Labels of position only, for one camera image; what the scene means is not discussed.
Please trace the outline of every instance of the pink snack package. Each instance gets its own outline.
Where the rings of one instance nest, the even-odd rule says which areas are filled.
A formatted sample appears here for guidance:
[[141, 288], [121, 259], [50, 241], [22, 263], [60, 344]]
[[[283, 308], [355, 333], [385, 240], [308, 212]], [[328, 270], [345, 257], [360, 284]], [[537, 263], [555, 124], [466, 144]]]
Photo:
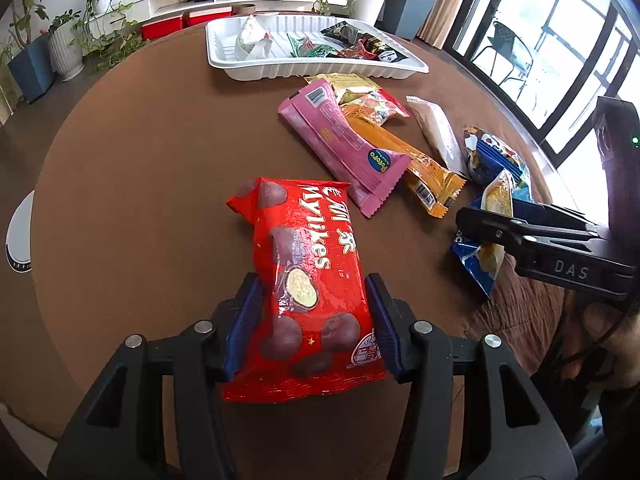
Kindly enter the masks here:
[[318, 79], [278, 108], [339, 180], [351, 183], [349, 196], [370, 218], [382, 205], [411, 158], [376, 148], [344, 119], [329, 83]]
[[278, 108], [278, 113], [282, 115], [291, 126], [298, 132], [314, 153], [320, 157], [324, 165], [331, 171], [331, 174], [338, 180], [349, 182], [347, 193], [358, 206], [364, 216], [370, 218], [373, 213], [382, 205], [382, 201], [364, 187], [345, 167], [340, 159], [334, 155], [322, 139], [316, 134], [311, 126], [304, 120], [291, 101], [286, 99]]

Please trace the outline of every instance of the blue planter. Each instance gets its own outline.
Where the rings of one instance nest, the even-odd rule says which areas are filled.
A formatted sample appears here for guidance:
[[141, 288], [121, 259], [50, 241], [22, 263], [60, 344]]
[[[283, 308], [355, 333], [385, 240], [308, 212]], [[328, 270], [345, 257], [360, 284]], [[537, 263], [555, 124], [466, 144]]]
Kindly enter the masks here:
[[385, 0], [382, 30], [411, 41], [436, 0]]
[[46, 94], [55, 80], [48, 43], [47, 36], [39, 36], [7, 65], [25, 99], [30, 103]]

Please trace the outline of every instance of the person's hand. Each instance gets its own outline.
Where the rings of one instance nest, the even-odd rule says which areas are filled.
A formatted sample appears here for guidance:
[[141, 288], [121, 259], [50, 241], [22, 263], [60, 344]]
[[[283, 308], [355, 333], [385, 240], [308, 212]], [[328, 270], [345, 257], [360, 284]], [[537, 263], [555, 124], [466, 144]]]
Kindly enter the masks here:
[[[619, 310], [604, 303], [591, 303], [582, 319], [569, 315], [564, 336], [563, 357], [587, 348], [600, 338], [622, 316]], [[613, 375], [606, 380], [606, 390], [631, 388], [640, 383], [640, 315], [626, 318], [620, 327], [602, 343], [616, 357]], [[568, 363], [563, 378], [574, 378], [583, 360]]]

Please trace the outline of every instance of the red storage box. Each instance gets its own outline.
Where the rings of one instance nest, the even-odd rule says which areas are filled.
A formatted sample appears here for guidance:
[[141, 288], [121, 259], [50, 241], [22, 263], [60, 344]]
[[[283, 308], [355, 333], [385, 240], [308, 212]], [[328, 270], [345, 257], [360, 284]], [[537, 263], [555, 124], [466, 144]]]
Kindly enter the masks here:
[[182, 16], [174, 16], [172, 18], [165, 18], [164, 20], [157, 20], [156, 22], [146, 23], [140, 27], [140, 32], [144, 40], [156, 40], [157, 38], [168, 36], [177, 30], [183, 30], [183, 28], [184, 22]]
[[218, 18], [231, 16], [231, 7], [218, 7], [217, 9], [192, 10], [187, 16], [187, 27], [198, 23], [210, 22]]

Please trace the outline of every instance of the barcode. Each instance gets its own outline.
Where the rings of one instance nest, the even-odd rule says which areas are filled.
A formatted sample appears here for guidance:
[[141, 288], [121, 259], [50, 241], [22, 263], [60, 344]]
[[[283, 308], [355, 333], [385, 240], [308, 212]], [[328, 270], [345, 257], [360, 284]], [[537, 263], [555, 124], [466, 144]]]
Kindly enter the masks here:
[[420, 182], [415, 185], [414, 191], [422, 203], [427, 206], [427, 209], [431, 209], [436, 203], [436, 198], [433, 196], [431, 189], [424, 186]]
[[324, 93], [324, 88], [318, 87], [315, 90], [309, 92], [306, 95], [306, 98], [309, 99], [309, 102], [315, 107], [318, 108], [320, 103], [326, 99], [326, 94]]

